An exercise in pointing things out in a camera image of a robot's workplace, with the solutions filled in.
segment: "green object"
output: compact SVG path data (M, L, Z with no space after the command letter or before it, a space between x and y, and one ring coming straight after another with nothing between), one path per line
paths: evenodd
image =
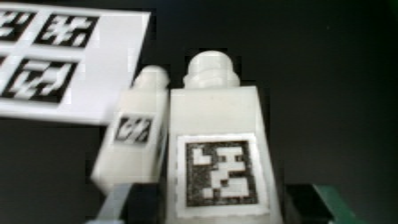
M313 186L334 216L334 221L331 224L366 224L366 222L356 217L356 214L345 204L336 189L326 185Z

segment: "white paper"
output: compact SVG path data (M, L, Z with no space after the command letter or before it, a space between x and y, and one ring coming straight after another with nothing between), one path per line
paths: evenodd
M150 13L0 3L0 116L109 124Z

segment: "tall white block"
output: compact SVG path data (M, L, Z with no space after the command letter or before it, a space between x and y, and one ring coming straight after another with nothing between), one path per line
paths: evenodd
M167 224L281 224L256 87L228 56L191 62L171 92Z
M121 95L91 176L105 194L118 184L159 182L167 138L167 84L164 69L148 66L134 88Z

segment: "black background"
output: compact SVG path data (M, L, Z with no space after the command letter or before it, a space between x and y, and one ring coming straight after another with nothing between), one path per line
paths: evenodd
M397 223L398 27L388 2L25 2L153 11L139 66L166 66L173 88L192 54L226 50L244 83L270 96L279 180L334 185L358 216ZM102 135L103 127L2 119L0 223L75 224L95 216L102 196L87 175Z

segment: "white plastic block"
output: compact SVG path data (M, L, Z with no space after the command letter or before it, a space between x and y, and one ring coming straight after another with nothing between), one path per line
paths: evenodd
M148 66L121 96L91 176L105 193L116 184L159 182L167 138L167 83L164 69Z
M167 224L283 224L256 87L215 51L171 92Z

